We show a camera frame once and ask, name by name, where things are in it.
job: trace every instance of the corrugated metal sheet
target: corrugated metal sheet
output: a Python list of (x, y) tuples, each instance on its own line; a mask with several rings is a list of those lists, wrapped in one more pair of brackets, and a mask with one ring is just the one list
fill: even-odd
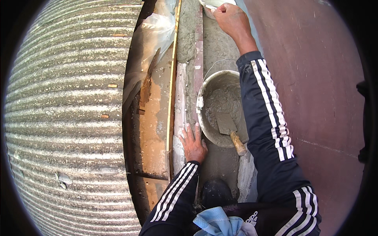
[[(136, 4), (49, 1), (17, 54), (6, 97), (6, 145), (20, 196), (45, 235), (140, 231), (121, 125)], [(72, 184), (62, 188), (56, 173)]]

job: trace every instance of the trowel blade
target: trowel blade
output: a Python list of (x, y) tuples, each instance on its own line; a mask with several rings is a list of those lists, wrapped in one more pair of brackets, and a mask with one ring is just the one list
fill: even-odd
[(237, 131), (230, 113), (217, 113), (215, 114), (215, 117), (221, 134), (230, 135), (231, 131)]

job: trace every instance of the trowel handle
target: trowel handle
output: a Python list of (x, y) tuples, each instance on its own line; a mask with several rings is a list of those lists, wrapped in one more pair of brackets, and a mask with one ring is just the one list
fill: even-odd
[(247, 150), (245, 149), (244, 145), (240, 141), (239, 136), (236, 134), (235, 131), (230, 132), (231, 140), (234, 143), (234, 146), (236, 148), (237, 153), (239, 156), (243, 156), (247, 153)]

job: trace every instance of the worker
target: worker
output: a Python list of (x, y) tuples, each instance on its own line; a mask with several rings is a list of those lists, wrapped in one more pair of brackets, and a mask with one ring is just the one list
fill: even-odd
[(172, 179), (139, 235), (188, 235), (190, 225), (198, 226), (195, 235), (319, 235), (318, 198), (293, 155), (281, 103), (248, 17), (228, 3), (212, 12), (241, 55), (236, 64), (249, 137), (247, 148), (258, 171), (257, 202), (237, 203), (224, 181), (211, 180), (202, 189), (204, 211), (194, 219), (198, 175), (208, 149), (200, 139), (199, 124), (195, 124), (193, 136), (188, 123), (179, 136), (187, 163)]

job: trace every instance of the hand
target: hand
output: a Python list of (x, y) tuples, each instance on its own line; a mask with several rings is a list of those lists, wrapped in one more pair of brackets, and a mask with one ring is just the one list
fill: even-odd
[(187, 131), (185, 128), (181, 128), (184, 137), (181, 135), (178, 136), (184, 146), (186, 161), (196, 160), (202, 164), (208, 153), (208, 148), (206, 147), (205, 140), (201, 140), (200, 124), (198, 122), (195, 124), (195, 140), (189, 123), (186, 124), (186, 128)]
[(240, 55), (258, 51), (247, 14), (238, 6), (224, 3), (217, 9), (211, 9), (219, 27), (236, 43)]

